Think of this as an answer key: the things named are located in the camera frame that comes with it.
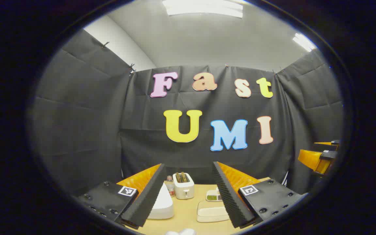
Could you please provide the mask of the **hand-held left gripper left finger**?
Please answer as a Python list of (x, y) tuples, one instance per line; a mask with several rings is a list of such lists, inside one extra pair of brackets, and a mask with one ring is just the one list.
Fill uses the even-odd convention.
[(167, 176), (157, 164), (118, 183), (105, 181), (78, 197), (86, 207), (114, 223), (143, 227)]

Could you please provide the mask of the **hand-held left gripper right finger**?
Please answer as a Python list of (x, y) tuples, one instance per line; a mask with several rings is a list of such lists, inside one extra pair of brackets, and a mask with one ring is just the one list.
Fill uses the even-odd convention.
[(257, 180), (221, 162), (213, 162), (212, 176), (235, 228), (245, 228), (273, 218), (307, 196), (274, 179)]

